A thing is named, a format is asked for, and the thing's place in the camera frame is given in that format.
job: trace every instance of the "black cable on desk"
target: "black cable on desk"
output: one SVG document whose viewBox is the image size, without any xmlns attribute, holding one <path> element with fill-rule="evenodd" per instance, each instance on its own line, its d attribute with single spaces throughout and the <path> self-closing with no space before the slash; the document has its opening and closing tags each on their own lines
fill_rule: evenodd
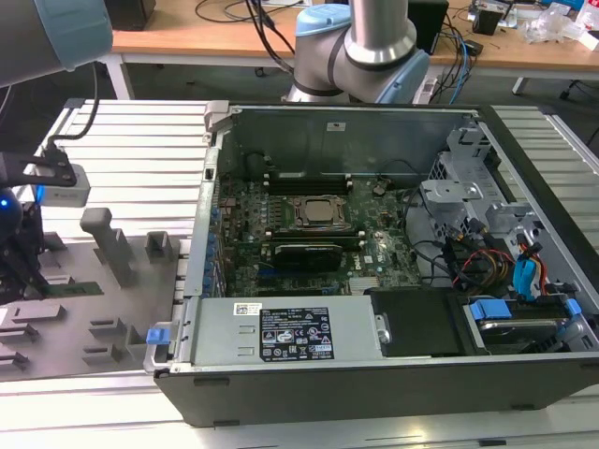
<svg viewBox="0 0 599 449">
<path fill-rule="evenodd" d="M 262 7 L 261 7 L 261 5 L 262 5 L 261 0 L 257 0 L 256 3 L 257 3 L 257 5 L 256 5 L 257 19 L 256 19 L 256 15 L 254 14 L 254 11 L 252 9 L 250 0 L 245 0 L 245 5 L 247 6 L 247 10 L 250 13 L 250 17 L 252 18 L 252 22 L 254 23 L 254 27 L 256 29 L 258 37 L 260 38 L 260 41 L 262 42 L 262 45 L 264 46 L 265 50 L 269 54 L 270 58 L 279 67 L 281 67 L 281 69 L 283 71 L 287 72 L 290 75 L 293 75 L 293 67 L 291 65 L 289 65 L 283 58 L 281 58 L 281 56 L 279 56 L 275 50 L 272 49 L 272 46 L 270 45 L 268 39 L 266 38 L 266 34 L 264 32 L 265 12 L 264 12 L 264 9 L 262 9 Z"/>
<path fill-rule="evenodd" d="M 252 11 L 252 6 L 250 5 L 250 2 L 248 2 L 247 0 L 238 0 L 236 2 L 230 3 L 228 5 L 225 6 L 225 9 L 223 10 L 224 14 L 227 16 L 226 20 L 223 19 L 213 19 L 211 17 L 207 17 L 202 15 L 199 11 L 200 9 L 205 6 L 208 3 L 209 0 L 201 0 L 197 5 L 196 5 L 196 15 L 198 17 L 200 17 L 200 19 L 203 19 L 204 21 L 207 22 L 212 22 L 212 23 L 240 23 L 240 22 L 253 22 L 254 26 L 256 28 L 256 32 L 258 33 L 258 36 L 260 38 L 260 41 L 262 42 L 262 45 L 264 46 L 264 48 L 266 49 L 267 53 L 269 54 L 270 58 L 279 66 L 283 69 L 283 71 L 287 72 L 287 73 L 293 73 L 293 67 L 291 65 L 289 65 L 287 62 L 285 62 L 283 60 L 283 58 L 281 58 L 276 51 L 272 48 L 272 46 L 269 43 L 269 40 L 266 36 L 266 33 L 264 32 L 264 16 L 269 16 L 269 14 L 272 14 L 274 12 L 277 11 L 281 11 L 283 9 L 287 9 L 290 7 L 294 7 L 297 6 L 301 3 L 303 3 L 303 0 L 299 0 L 298 2 L 292 3 L 290 5 L 285 5 L 283 7 L 276 7 L 275 9 L 273 9 L 270 13 L 267 13 L 266 10 L 262 7 L 262 0 L 253 0 L 253 3 L 256 6 L 256 15 L 257 15 L 257 20 L 256 20 L 256 15 L 254 14 L 254 12 Z M 232 14 L 231 12 L 229 12 L 228 10 L 231 7 L 234 7 L 236 5 L 240 5 L 242 3 L 245 3 L 247 8 L 248 8 L 248 12 L 250 13 L 249 16 L 247 17 L 242 17 L 242 16 L 237 16 L 235 14 Z M 270 19 L 267 22 L 267 27 L 275 34 L 277 35 L 281 40 L 283 40 L 283 42 L 286 44 L 286 46 L 289 48 L 289 50 L 295 54 L 295 49 L 293 48 L 293 46 L 289 43 L 289 41 L 285 38 L 285 36 L 283 36 L 283 34 L 276 29 L 276 26 L 274 25 L 274 22 Z"/>
<path fill-rule="evenodd" d="M 237 14 L 233 14 L 232 12 L 230 12 L 229 10 L 232 7 L 235 7 L 237 5 L 242 5 L 245 3 L 245 0 L 238 0 L 237 2 L 231 3 L 227 6 L 225 6 L 225 8 L 223 9 L 223 13 L 229 17 L 231 19 L 231 23 L 235 23 L 235 22 L 251 22 L 252 18 L 250 16 L 238 16 Z M 297 5 L 301 5 L 303 3 L 303 0 L 299 0 L 298 2 L 292 3 L 290 5 L 285 5 L 284 7 L 276 7 L 275 9 L 271 9 L 269 11 L 269 15 L 271 16 L 272 14 L 282 11 L 284 9 L 289 9 L 291 7 L 296 7 Z"/>
</svg>

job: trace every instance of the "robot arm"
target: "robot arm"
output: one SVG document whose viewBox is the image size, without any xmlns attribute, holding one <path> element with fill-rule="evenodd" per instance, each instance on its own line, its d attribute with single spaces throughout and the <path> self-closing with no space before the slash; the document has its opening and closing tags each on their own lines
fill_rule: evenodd
<svg viewBox="0 0 599 449">
<path fill-rule="evenodd" d="M 352 0 L 304 9 L 296 29 L 294 86 L 299 102 L 407 103 L 429 68 L 416 49 L 407 0 Z"/>
<path fill-rule="evenodd" d="M 112 48 L 103 0 L 2 0 L 0 2 L 0 88 L 74 70 Z M 44 251 L 40 208 L 20 204 L 10 190 L 26 184 L 73 186 L 68 158 L 49 139 L 41 156 L 0 148 L 0 305 L 44 297 L 46 280 L 37 255 Z M 45 174 L 25 173 L 28 165 Z"/>
</svg>

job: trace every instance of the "wooden desk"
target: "wooden desk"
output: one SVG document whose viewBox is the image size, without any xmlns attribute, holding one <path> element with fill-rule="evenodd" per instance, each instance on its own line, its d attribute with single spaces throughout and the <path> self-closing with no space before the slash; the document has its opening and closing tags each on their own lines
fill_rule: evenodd
<svg viewBox="0 0 599 449">
<path fill-rule="evenodd" d="M 201 9 L 203 15 L 225 19 L 222 10 L 231 0 L 213 0 Z M 469 0 L 450 0 L 449 16 Z M 275 66 L 251 23 L 211 23 L 194 12 L 197 0 L 157 0 L 156 10 L 144 32 L 114 32 L 112 53 L 103 59 L 119 99 L 130 99 L 133 92 L 126 63 Z M 245 16 L 247 9 L 238 5 L 232 12 Z M 293 44 L 299 8 L 277 12 L 277 28 Z M 497 31 L 494 36 L 472 35 L 472 24 L 458 17 L 453 24 L 465 37 L 485 46 L 476 62 L 478 75 L 599 80 L 599 52 L 588 51 L 576 41 L 527 44 L 518 30 Z M 285 58 L 291 52 L 281 40 L 270 34 L 271 45 Z M 455 52 L 443 37 L 431 57 L 431 73 L 438 74 L 453 64 Z"/>
</svg>

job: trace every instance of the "warning label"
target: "warning label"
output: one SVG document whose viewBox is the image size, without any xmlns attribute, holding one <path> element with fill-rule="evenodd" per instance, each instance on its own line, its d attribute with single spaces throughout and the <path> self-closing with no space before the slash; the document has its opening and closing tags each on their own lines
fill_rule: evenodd
<svg viewBox="0 0 599 449">
<path fill-rule="evenodd" d="M 265 362 L 335 358 L 329 309 L 262 309 L 260 358 Z"/>
</svg>

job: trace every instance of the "electronic device on desk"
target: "electronic device on desk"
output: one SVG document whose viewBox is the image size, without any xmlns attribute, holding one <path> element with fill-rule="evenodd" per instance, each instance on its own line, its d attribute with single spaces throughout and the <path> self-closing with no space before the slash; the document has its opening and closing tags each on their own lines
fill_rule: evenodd
<svg viewBox="0 0 599 449">
<path fill-rule="evenodd" d="M 508 8 L 507 5 L 500 3 L 476 2 L 472 31 L 480 35 L 493 36 L 499 21 L 508 14 Z"/>
<path fill-rule="evenodd" d="M 349 0 L 327 0 L 327 3 L 348 4 Z M 416 27 L 416 47 L 433 54 L 443 27 L 449 3 L 447 0 L 409 0 L 408 19 Z"/>
<path fill-rule="evenodd" d="M 120 31 L 142 31 L 156 7 L 156 0 L 104 0 L 112 27 Z"/>
</svg>

